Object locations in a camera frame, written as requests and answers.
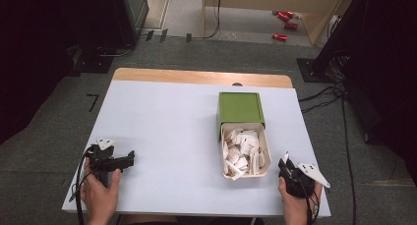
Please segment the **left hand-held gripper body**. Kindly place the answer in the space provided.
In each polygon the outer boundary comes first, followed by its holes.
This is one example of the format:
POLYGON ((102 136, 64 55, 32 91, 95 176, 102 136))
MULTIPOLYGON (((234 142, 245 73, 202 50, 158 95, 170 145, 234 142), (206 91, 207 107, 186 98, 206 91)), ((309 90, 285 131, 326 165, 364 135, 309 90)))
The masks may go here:
POLYGON ((116 159, 113 157, 114 141, 98 138, 96 143, 88 148, 90 169, 98 175, 99 181, 108 185, 108 175, 116 168, 116 159))

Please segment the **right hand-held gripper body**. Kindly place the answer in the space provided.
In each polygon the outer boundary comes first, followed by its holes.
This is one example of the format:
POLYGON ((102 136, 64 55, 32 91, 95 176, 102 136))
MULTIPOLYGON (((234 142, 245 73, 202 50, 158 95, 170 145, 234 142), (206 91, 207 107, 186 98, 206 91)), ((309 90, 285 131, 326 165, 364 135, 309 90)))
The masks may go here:
POLYGON ((284 179, 286 191, 294 197, 310 197, 315 189, 315 184, 319 183, 325 188, 330 188, 330 183, 324 177, 320 169, 314 164, 297 163, 296 169, 289 171, 290 177, 284 179))

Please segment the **green drawer case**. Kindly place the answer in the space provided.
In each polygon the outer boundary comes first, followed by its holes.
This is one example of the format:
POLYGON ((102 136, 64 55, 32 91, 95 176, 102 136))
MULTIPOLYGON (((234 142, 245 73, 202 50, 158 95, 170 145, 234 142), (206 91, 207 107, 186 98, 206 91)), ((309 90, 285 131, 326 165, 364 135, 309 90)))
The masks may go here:
POLYGON ((266 119, 257 92, 220 92, 217 101, 217 139, 223 124, 254 123, 266 127, 266 119))

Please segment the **person's right hand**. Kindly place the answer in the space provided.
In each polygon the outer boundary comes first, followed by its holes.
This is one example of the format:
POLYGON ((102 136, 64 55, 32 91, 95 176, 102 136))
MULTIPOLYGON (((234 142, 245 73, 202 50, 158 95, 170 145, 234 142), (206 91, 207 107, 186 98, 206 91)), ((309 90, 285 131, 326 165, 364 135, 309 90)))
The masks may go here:
POLYGON ((323 186, 316 183, 314 193, 309 200, 290 195, 286 191, 286 183, 282 177, 279 178, 278 189, 282 197, 285 224, 308 225, 308 220, 311 218, 308 212, 315 213, 316 209, 319 208, 323 186))

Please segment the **person's left hand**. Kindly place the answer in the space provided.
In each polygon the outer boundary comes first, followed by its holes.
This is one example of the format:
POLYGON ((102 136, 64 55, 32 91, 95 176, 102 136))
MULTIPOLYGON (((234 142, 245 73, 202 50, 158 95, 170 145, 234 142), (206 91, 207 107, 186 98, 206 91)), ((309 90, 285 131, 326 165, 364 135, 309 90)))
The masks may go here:
POLYGON ((87 158, 85 162, 87 176, 81 188, 81 199, 88 210, 88 224, 107 225, 117 207, 122 173, 120 169, 113 172, 110 188, 107 189, 92 174, 89 166, 90 163, 87 158))

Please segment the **white table cover sheet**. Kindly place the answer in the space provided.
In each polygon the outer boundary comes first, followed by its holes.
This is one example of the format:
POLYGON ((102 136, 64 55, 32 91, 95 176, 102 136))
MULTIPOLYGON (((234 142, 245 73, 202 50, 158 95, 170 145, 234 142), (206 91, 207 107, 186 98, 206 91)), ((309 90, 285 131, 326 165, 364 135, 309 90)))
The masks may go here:
POLYGON ((292 88, 259 87, 271 165, 265 176, 223 177, 212 84, 114 81, 90 139, 115 142, 115 156, 135 154, 119 188, 120 213, 276 216, 282 212, 277 163, 316 161, 292 88))

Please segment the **black flat stand base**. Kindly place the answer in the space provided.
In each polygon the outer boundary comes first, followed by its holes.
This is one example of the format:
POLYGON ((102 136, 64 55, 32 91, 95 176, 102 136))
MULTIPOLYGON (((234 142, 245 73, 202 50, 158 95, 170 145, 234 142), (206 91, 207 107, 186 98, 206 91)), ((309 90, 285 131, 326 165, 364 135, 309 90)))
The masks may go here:
POLYGON ((78 57, 71 74, 74 76, 78 76, 80 73, 107 74, 112 61, 112 57, 88 56, 82 53, 78 57))

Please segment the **black stand with base plate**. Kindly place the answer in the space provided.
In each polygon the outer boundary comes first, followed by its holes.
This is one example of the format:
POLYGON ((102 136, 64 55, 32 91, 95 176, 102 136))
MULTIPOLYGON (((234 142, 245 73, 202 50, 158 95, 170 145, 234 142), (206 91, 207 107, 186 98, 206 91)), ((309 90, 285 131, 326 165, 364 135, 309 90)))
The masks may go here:
POLYGON ((301 20, 313 45, 322 50, 314 59, 298 58, 297 65, 306 83, 331 83, 327 76, 328 64, 333 56, 349 51, 347 37, 353 27, 350 18, 361 5, 361 0, 311 0, 312 11, 302 13, 301 20))

